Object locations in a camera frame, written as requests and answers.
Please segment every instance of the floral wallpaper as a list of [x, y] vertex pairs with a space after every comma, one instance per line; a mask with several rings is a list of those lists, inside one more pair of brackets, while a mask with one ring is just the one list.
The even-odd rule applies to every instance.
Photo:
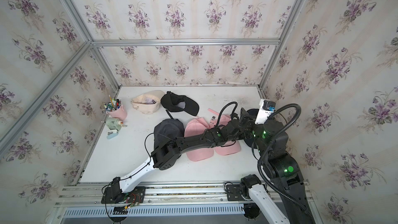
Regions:
[[265, 93], [324, 223], [398, 221], [398, 0], [307, 0]]
[[0, 0], [0, 138], [83, 44], [59, 0]]
[[[2, 87], [5, 106], [17, 106], [7, 85]], [[105, 117], [103, 102], [113, 94], [110, 89], [88, 53], [0, 159], [0, 176], [7, 178], [0, 185], [2, 197], [12, 200], [0, 208], [0, 222], [24, 222], [29, 217], [44, 223], [58, 190], [78, 179]]]
[[119, 83], [146, 86], [259, 84], [274, 48], [270, 45], [130, 46], [103, 47], [100, 51]]
[[[0, 20], [2, 138], [84, 42], [59, 0], [0, 0]], [[89, 54], [73, 68], [0, 158], [1, 197], [10, 200], [1, 204], [1, 223], [46, 222], [58, 190], [77, 180], [110, 89]]]
[[278, 37], [295, 0], [74, 2], [94, 39], [170, 39]]

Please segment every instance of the black baseball cap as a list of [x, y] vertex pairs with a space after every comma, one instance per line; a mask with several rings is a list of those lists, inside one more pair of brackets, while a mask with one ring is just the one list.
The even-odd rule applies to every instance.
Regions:
[[[185, 102], [185, 108], [181, 108], [177, 106], [178, 103]], [[164, 108], [166, 108], [169, 112], [182, 112], [185, 111], [192, 116], [197, 116], [199, 112], [199, 105], [193, 99], [186, 97], [185, 95], [177, 95], [170, 91], [167, 91], [165, 95], [163, 95], [160, 103]]]

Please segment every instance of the mounting plate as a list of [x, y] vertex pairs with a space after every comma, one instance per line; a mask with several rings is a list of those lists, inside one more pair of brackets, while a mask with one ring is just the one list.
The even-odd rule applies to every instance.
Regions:
[[227, 184], [225, 188], [228, 201], [246, 201], [246, 199], [242, 197], [239, 184]]

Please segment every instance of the pink pencil holder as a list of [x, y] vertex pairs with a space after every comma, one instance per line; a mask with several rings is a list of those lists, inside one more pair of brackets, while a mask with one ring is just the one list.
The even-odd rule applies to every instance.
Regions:
[[107, 112], [112, 118], [118, 118], [121, 121], [124, 121], [127, 118], [127, 112], [124, 109], [123, 105], [119, 107], [116, 111]]

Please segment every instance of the pencil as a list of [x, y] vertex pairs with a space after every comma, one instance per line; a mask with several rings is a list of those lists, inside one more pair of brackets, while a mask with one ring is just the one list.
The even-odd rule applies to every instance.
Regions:
[[113, 102], [112, 102], [111, 95], [109, 95], [109, 98], [111, 99], [111, 104], [112, 104], [113, 109], [115, 109], [115, 106], [113, 105]]

